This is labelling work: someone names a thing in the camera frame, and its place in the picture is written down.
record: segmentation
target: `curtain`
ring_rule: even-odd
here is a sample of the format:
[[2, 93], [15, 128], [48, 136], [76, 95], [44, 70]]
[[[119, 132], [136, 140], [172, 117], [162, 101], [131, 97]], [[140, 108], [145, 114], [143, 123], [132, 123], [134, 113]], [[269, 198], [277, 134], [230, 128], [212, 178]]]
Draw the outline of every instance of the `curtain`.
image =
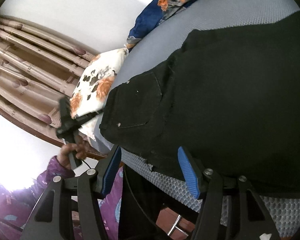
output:
[[[50, 33], [0, 17], [0, 114], [61, 146], [58, 101], [71, 97], [94, 57]], [[89, 146], [87, 151], [98, 154]]]

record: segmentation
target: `floral pillow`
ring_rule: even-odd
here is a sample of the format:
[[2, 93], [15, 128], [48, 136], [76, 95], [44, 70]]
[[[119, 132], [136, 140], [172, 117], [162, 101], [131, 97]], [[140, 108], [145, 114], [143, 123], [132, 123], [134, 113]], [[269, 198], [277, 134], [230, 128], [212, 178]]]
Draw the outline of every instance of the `floral pillow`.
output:
[[[110, 91], [111, 85], [128, 54], [126, 48], [115, 49], [97, 55], [84, 70], [70, 99], [71, 115], [100, 110]], [[94, 128], [98, 116], [80, 128], [80, 132], [95, 140]]]

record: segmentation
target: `purple sleeve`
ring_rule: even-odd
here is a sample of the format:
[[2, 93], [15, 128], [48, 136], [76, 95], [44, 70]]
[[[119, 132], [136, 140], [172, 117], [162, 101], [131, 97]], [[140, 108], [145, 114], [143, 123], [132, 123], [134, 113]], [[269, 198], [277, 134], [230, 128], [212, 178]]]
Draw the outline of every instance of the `purple sleeve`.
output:
[[119, 218], [123, 185], [123, 168], [115, 176], [111, 192], [105, 199], [99, 200], [100, 212], [109, 240], [118, 240]]
[[24, 228], [32, 208], [14, 199], [11, 193], [0, 184], [0, 229], [9, 240], [20, 239], [21, 233], [2, 221], [8, 221], [17, 227]]
[[14, 198], [34, 207], [41, 194], [55, 176], [61, 176], [63, 179], [74, 177], [74, 171], [63, 167], [58, 162], [56, 156], [50, 159], [47, 169], [37, 177], [34, 185], [28, 189], [15, 190], [13, 192]]

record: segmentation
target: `metal bolt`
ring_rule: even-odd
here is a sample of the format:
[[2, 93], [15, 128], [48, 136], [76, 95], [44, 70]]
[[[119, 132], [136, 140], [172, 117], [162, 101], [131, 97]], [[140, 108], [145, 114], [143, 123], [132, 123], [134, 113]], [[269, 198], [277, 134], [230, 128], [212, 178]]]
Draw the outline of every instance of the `metal bolt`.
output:
[[59, 182], [61, 180], [61, 177], [60, 176], [55, 176], [53, 178], [53, 182]]
[[95, 174], [96, 173], [96, 170], [95, 169], [89, 169], [89, 170], [87, 170], [87, 174], [88, 175], [93, 175], [93, 174]]
[[209, 168], [205, 169], [204, 173], [207, 174], [207, 175], [212, 175], [213, 174], [213, 169], [209, 169]]
[[239, 177], [239, 180], [242, 181], [242, 182], [246, 182], [247, 181], [247, 178], [245, 176], [240, 176]]

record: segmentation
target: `bright light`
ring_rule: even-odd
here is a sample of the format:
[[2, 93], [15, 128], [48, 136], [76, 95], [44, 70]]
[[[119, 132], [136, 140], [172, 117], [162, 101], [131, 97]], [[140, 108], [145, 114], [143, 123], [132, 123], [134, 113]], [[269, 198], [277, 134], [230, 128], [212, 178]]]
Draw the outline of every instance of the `bright light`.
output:
[[14, 163], [2, 160], [0, 160], [0, 183], [9, 191], [29, 188], [34, 184], [26, 169], [20, 169]]

